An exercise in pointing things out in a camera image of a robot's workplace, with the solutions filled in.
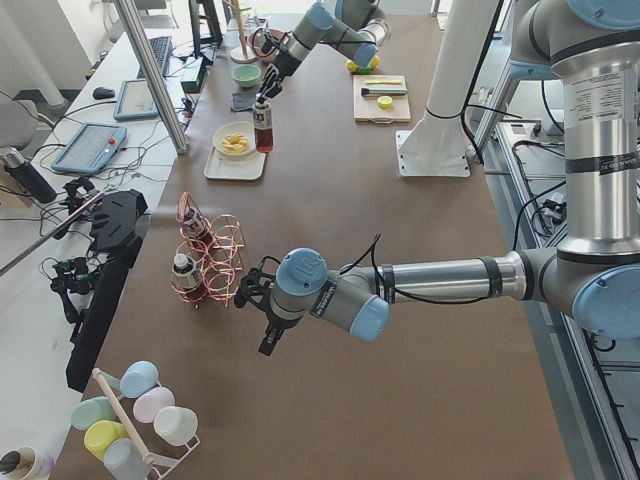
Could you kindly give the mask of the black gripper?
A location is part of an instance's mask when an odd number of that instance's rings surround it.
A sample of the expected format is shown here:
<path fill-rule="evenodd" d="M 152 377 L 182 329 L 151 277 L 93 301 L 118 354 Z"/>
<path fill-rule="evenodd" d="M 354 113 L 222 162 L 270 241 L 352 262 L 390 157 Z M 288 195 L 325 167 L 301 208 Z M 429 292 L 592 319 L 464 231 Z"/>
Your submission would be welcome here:
<path fill-rule="evenodd" d="M 258 349 L 265 356 L 272 355 L 277 343 L 284 334 L 284 330 L 290 327 L 288 320 L 278 316 L 270 304 L 276 276 L 263 270 L 268 260 L 274 261 L 277 265 L 280 264 L 280 261 L 275 257 L 263 257 L 256 266 L 252 267 L 242 277 L 240 286 L 234 296 L 234 305 L 237 308 L 244 308 L 247 303 L 250 303 L 266 315 L 269 326 L 265 330 L 264 338 Z"/>
<path fill-rule="evenodd" d="M 302 61 L 303 48 L 280 48 L 264 74 L 256 102 L 264 104 L 268 95 L 278 95 L 282 91 L 284 78 L 292 76 Z"/>

